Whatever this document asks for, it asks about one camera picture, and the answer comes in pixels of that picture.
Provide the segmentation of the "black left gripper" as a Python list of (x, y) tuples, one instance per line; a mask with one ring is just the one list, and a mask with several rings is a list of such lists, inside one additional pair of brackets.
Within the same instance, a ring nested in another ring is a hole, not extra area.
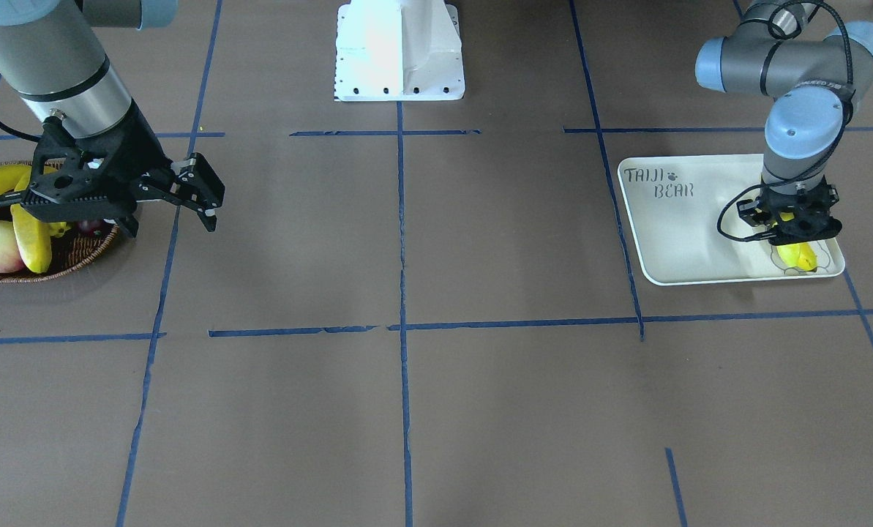
[(810, 190), (788, 195), (763, 189), (754, 199), (737, 201), (738, 217), (747, 225), (764, 227), (748, 242), (767, 241), (774, 246), (814, 242), (837, 237), (843, 223), (831, 216), (839, 195), (833, 184), (820, 182)]

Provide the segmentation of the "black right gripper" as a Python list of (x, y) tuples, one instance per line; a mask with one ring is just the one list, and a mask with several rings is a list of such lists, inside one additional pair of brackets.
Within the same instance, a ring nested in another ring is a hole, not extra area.
[[(193, 152), (185, 160), (173, 162), (162, 150), (137, 103), (132, 102), (115, 126), (91, 137), (76, 138), (64, 120), (65, 135), (75, 141), (82, 157), (102, 159), (98, 169), (89, 169), (84, 178), (91, 189), (68, 204), (64, 221), (112, 220), (125, 236), (135, 238), (139, 223), (135, 219), (138, 201), (165, 201), (176, 207), (189, 208), (207, 231), (215, 231), (215, 210), (223, 205), (225, 184), (211, 163)], [(148, 174), (160, 184), (170, 184), (175, 174), (176, 190), (164, 190), (151, 183), (141, 183)]]

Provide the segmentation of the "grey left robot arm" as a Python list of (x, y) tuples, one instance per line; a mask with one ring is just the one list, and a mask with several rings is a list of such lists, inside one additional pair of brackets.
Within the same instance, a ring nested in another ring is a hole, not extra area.
[(760, 180), (724, 205), (718, 233), (774, 246), (837, 237), (825, 167), (873, 84), (872, 21), (843, 21), (825, 1), (754, 1), (732, 34), (703, 44), (694, 76), (773, 100)]

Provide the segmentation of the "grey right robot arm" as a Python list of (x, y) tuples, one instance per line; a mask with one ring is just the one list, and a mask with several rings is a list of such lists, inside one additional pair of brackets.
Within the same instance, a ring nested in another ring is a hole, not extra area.
[(195, 211), (217, 224), (225, 185), (196, 152), (166, 156), (112, 66), (96, 27), (144, 30), (172, 23), (176, 1), (0, 1), (0, 73), (40, 120), (31, 176), (0, 191), (43, 223), (107, 220), (129, 237), (142, 201)]

